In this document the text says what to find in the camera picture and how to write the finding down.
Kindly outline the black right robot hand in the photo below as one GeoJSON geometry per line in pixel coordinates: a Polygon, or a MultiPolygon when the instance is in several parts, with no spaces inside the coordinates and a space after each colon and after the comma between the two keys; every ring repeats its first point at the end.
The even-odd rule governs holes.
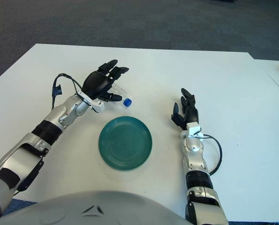
{"type": "MultiPolygon", "coordinates": [[[[199,124],[199,116],[198,110],[195,107],[196,100],[195,96],[190,94],[185,88],[181,88],[181,106],[183,116],[179,114],[179,107],[177,103],[174,103],[173,106],[173,114],[171,115],[171,120],[180,127],[183,131],[189,130],[187,128],[188,123],[196,122],[199,124]]],[[[195,127],[199,127],[198,130],[189,133],[190,137],[200,138],[198,135],[201,132],[201,128],[199,125],[195,125],[195,127]]]]}

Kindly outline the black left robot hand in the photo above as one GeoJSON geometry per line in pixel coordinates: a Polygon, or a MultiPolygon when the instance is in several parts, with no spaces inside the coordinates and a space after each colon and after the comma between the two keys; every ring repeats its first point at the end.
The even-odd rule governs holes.
{"type": "Polygon", "coordinates": [[[89,108],[97,113],[103,112],[105,102],[121,102],[126,94],[115,86],[114,82],[122,74],[129,71],[127,67],[116,66],[117,60],[111,60],[101,65],[96,71],[85,79],[81,90],[77,94],[89,105],[89,108]]]}

